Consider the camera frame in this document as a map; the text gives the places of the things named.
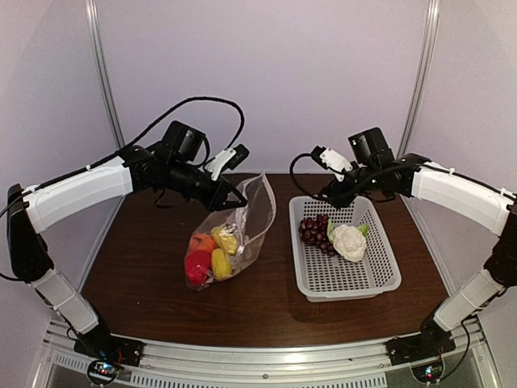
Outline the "yellow toy fruit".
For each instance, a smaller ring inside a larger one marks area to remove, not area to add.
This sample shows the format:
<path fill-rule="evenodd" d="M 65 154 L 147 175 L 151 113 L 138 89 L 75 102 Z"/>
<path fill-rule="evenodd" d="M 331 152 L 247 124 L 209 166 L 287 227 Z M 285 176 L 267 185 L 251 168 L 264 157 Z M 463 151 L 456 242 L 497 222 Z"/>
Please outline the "yellow toy fruit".
<path fill-rule="evenodd" d="M 211 266 L 212 274 L 217 280 L 225 280 L 232 276 L 233 267 L 221 248 L 212 252 Z"/>
<path fill-rule="evenodd" d="M 237 237 L 229 227 L 215 227 L 211 231 L 211 236 L 216 241 L 218 247 L 224 250 L 227 255 L 236 255 L 238 247 Z"/>

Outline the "clear zip top bag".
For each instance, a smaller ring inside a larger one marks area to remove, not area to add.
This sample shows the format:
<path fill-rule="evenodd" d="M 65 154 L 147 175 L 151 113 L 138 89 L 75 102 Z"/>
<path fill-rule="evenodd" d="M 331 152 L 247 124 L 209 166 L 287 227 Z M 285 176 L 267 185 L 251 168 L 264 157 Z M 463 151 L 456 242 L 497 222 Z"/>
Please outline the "clear zip top bag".
<path fill-rule="evenodd" d="M 231 279 L 259 257 L 276 216 L 273 188 L 265 173 L 241 181 L 247 204 L 209 214 L 191 234 L 183 261 L 187 287 L 205 289 Z"/>

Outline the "dark red toy grapes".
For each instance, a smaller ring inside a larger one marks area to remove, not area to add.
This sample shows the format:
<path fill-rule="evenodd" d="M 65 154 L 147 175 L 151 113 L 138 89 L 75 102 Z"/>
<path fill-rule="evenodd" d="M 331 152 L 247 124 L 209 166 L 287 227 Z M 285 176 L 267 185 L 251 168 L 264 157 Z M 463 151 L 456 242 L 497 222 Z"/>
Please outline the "dark red toy grapes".
<path fill-rule="evenodd" d="M 334 255 L 335 249 L 328 234 L 329 222 L 330 217 L 327 214 L 303 218 L 298 226 L 301 241 L 305 245 L 318 248 L 327 255 Z"/>

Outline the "white toy cauliflower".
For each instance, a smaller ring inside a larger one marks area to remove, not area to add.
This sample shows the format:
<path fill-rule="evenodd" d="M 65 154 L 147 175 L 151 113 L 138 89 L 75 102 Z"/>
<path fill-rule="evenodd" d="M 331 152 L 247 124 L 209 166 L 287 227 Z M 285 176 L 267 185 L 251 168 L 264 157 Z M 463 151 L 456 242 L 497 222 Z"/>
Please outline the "white toy cauliflower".
<path fill-rule="evenodd" d="M 330 220 L 328 234 L 335 251 L 345 260 L 357 263 L 364 258 L 367 249 L 369 226 L 334 226 Z"/>

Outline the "orange toy pumpkin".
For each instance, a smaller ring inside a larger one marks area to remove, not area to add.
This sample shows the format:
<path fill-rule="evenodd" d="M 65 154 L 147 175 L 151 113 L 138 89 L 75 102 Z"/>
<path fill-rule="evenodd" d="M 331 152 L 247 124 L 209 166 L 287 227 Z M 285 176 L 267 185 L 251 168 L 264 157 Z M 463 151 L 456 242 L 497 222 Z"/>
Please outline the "orange toy pumpkin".
<path fill-rule="evenodd" d="M 194 234 L 189 241 L 188 251 L 206 251 L 211 253 L 218 248 L 216 241 L 209 234 Z"/>

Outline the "yellow toy fruit front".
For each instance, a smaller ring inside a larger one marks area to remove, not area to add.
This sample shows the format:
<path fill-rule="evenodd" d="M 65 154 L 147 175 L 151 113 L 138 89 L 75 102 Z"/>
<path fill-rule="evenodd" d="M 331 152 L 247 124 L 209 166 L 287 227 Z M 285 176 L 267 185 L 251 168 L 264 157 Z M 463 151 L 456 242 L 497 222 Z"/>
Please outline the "yellow toy fruit front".
<path fill-rule="evenodd" d="M 211 266 L 212 274 L 217 280 L 225 280 L 232 276 L 233 267 L 221 248 L 212 252 Z"/>

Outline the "red toy bell pepper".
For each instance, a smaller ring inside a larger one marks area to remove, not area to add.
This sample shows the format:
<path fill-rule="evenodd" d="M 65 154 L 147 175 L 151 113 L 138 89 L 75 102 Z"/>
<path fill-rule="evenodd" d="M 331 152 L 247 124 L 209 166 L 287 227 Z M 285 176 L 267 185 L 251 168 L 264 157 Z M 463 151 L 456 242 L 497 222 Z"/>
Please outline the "red toy bell pepper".
<path fill-rule="evenodd" d="M 185 259 L 185 274 L 188 283 L 202 286 L 208 279 L 212 266 L 212 254 L 208 251 L 192 251 Z"/>

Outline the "white perforated plastic basket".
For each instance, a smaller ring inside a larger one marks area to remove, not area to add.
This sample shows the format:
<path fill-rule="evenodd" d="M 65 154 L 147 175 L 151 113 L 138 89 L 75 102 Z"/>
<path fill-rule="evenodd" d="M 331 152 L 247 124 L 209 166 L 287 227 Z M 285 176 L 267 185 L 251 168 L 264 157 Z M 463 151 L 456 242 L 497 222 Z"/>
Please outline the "white perforated plastic basket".
<path fill-rule="evenodd" d="M 309 302 L 375 297 L 401 285 L 401 273 L 373 203 L 359 196 L 336 209 L 308 196 L 289 202 L 298 289 Z"/>

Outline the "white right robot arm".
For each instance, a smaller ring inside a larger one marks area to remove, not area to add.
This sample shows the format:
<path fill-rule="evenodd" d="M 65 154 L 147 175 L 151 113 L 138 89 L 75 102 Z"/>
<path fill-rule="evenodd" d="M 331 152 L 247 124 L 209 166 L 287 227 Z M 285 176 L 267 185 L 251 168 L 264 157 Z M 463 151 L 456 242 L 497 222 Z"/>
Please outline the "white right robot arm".
<path fill-rule="evenodd" d="M 390 201 L 401 195 L 450 209 L 498 237 L 483 268 L 428 315 L 419 334 L 389 342 L 389 350 L 399 356 L 437 356 L 453 349 L 452 330 L 516 285 L 515 194 L 421 155 L 395 158 L 379 128 L 358 133 L 348 141 L 355 155 L 352 162 L 330 148 L 313 153 L 315 161 L 334 173 L 321 194 L 336 209 L 347 207 L 357 196 L 379 192 Z"/>

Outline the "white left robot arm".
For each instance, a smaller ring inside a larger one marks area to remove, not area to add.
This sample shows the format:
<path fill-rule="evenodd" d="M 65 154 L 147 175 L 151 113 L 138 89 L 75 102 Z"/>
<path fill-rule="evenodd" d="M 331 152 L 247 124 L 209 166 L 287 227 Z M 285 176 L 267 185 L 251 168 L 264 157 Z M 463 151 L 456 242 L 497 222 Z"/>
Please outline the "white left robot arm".
<path fill-rule="evenodd" d="M 148 147 L 130 145 L 63 179 L 9 188 L 2 215 L 13 272 L 10 279 L 34 288 L 91 355 L 111 357 L 116 352 L 115 338 L 93 306 L 56 270 L 42 232 L 84 209 L 147 189 L 177 192 L 210 212 L 246 206 L 246 198 L 221 173 L 243 162 L 249 150 L 244 145 L 230 146 L 205 164 L 193 165 L 207 143 L 204 133 L 174 121 L 163 138 Z"/>

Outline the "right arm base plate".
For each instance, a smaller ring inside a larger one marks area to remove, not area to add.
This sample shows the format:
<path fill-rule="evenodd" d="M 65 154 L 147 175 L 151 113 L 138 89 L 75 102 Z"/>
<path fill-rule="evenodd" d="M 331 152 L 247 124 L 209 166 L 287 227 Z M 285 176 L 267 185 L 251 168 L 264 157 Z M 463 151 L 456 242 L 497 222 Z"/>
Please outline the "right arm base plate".
<path fill-rule="evenodd" d="M 416 363 L 430 358 L 437 358 L 445 352 L 456 349 L 453 339 L 441 339 L 437 343 L 426 339 L 424 335 L 395 337 L 385 344 L 392 366 Z"/>

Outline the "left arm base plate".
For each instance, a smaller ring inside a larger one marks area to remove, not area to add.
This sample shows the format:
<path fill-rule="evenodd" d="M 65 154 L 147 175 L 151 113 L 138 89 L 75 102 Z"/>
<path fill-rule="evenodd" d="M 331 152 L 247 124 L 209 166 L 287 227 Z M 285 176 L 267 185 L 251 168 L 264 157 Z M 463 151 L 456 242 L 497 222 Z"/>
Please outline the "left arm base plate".
<path fill-rule="evenodd" d="M 74 351 L 83 355 L 95 357 L 102 361 L 108 361 L 117 365 L 137 367 L 143 355 L 144 343 L 136 339 L 127 339 L 119 336 L 111 336 L 107 345 L 95 349 L 88 348 L 81 340 L 77 339 Z"/>

